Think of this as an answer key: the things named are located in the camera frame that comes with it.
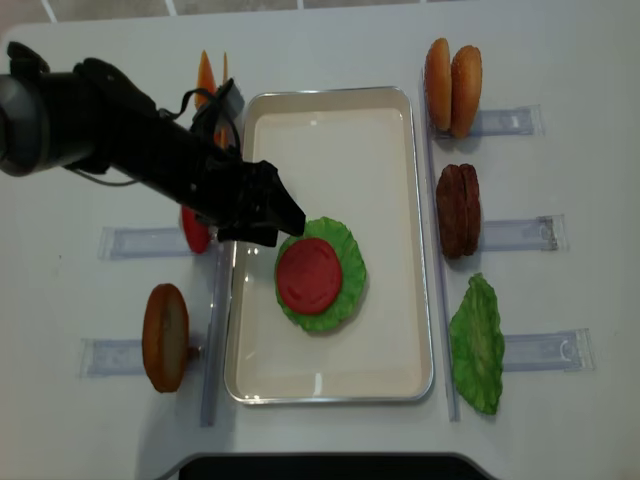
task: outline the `lettuce leaf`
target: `lettuce leaf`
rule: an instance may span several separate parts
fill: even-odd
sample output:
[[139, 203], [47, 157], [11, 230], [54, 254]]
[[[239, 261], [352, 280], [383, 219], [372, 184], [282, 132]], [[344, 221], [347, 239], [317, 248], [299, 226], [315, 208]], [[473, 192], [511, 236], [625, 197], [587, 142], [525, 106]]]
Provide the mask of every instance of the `lettuce leaf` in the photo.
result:
[[481, 273], [469, 279], [449, 325], [449, 340], [458, 392], [479, 412], [495, 415], [502, 394], [504, 336], [496, 292]]
[[317, 315], [303, 315], [287, 307], [278, 292], [277, 282], [276, 298], [285, 315], [304, 330], [308, 332], [331, 330], [351, 316], [358, 306], [367, 279], [367, 269], [364, 266], [358, 242], [353, 238], [351, 231], [344, 223], [328, 217], [308, 221], [301, 237], [287, 238], [278, 252], [276, 266], [285, 250], [303, 238], [322, 238], [331, 244], [342, 267], [342, 288], [340, 293], [324, 312]]

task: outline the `brown patty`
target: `brown patty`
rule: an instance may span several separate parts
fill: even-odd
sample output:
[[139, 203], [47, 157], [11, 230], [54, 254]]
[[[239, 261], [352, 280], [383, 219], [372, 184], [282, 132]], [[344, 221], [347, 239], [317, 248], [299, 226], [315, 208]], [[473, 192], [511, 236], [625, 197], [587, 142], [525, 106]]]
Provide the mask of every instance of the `brown patty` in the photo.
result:
[[480, 187], [476, 169], [469, 164], [460, 165], [460, 172], [464, 179], [464, 191], [467, 205], [467, 243], [465, 255], [473, 255], [478, 249], [482, 214], [480, 212]]
[[467, 245], [467, 205], [460, 167], [448, 165], [436, 187], [438, 225], [442, 254], [451, 259], [462, 256]]

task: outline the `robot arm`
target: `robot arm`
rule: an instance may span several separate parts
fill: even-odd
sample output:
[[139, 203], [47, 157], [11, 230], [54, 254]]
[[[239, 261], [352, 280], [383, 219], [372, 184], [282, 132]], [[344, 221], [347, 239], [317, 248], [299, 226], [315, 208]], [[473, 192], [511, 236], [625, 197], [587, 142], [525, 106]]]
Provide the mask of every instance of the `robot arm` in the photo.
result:
[[[244, 162], [233, 119], [243, 101], [233, 79], [209, 101], [190, 130], [180, 114], [157, 110], [113, 65], [86, 59], [73, 72], [10, 43], [11, 74], [0, 75], [0, 170], [24, 176], [62, 166], [89, 174], [113, 167], [198, 213], [218, 227], [218, 240], [275, 246], [278, 231], [302, 235], [305, 215], [269, 162]], [[235, 145], [213, 142], [219, 120]]]

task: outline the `tomato slice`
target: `tomato slice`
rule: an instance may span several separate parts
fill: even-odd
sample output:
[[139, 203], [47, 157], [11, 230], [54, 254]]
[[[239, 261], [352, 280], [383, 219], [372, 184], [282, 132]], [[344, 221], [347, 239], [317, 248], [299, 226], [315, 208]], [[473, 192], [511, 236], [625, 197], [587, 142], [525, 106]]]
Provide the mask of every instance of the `tomato slice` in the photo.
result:
[[315, 315], [326, 310], [342, 287], [342, 267], [333, 247], [321, 238], [305, 238], [280, 257], [276, 283], [291, 310]]
[[206, 225], [196, 220], [196, 212], [181, 205], [180, 217], [182, 218], [182, 229], [187, 238], [189, 248], [193, 253], [204, 253], [211, 242], [211, 234]]

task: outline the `toasted bun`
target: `toasted bun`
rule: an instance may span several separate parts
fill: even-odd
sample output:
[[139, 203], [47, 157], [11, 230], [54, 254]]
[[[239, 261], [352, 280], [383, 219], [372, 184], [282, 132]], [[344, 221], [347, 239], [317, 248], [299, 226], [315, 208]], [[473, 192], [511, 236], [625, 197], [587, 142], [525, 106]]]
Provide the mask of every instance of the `toasted bun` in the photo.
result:
[[142, 363], [160, 393], [178, 390], [187, 366], [189, 315], [180, 290], [158, 285], [147, 302], [142, 327]]
[[451, 57], [446, 38], [431, 45], [424, 68], [424, 84], [431, 122], [440, 130], [451, 126]]
[[467, 205], [460, 167], [447, 165], [436, 187], [438, 229], [442, 254], [451, 259], [462, 256], [467, 245]]
[[451, 64], [451, 133], [456, 138], [469, 134], [480, 103], [482, 57], [471, 45], [462, 47]]
[[480, 187], [476, 169], [472, 165], [463, 163], [460, 165], [460, 173], [464, 180], [464, 193], [467, 204], [467, 243], [464, 248], [465, 255], [473, 255], [478, 249], [482, 213], [480, 211]]

